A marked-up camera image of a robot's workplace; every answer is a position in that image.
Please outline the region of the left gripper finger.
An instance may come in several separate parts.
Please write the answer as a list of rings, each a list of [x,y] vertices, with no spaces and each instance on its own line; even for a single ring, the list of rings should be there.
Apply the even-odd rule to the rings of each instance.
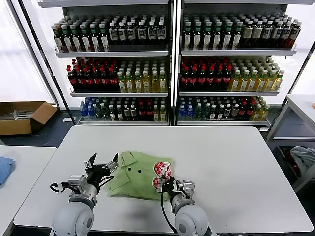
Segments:
[[[110,161],[109,163],[103,165],[102,168],[109,171],[109,172],[114,172],[118,167],[118,156],[119,156],[119,154],[117,153],[114,156],[113,160]]]
[[[85,171],[92,171],[95,168],[94,161],[95,161],[96,157],[97,157],[97,154],[95,153],[94,155],[92,155],[88,159],[88,161],[84,162]]]

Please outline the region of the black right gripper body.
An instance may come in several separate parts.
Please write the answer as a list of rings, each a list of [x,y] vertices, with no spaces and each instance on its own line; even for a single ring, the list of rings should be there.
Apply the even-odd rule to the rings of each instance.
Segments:
[[[163,184],[163,191],[167,192],[170,196],[175,196],[182,193],[181,185],[176,180],[174,181],[173,185],[170,184],[170,181],[168,181],[166,184]]]

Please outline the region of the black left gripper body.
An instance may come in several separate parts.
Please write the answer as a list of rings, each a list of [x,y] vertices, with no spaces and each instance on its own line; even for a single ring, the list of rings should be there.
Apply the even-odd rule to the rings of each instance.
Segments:
[[[87,183],[93,185],[97,190],[114,178],[111,172],[103,169],[102,166],[102,164],[96,164],[92,171],[86,171]]]

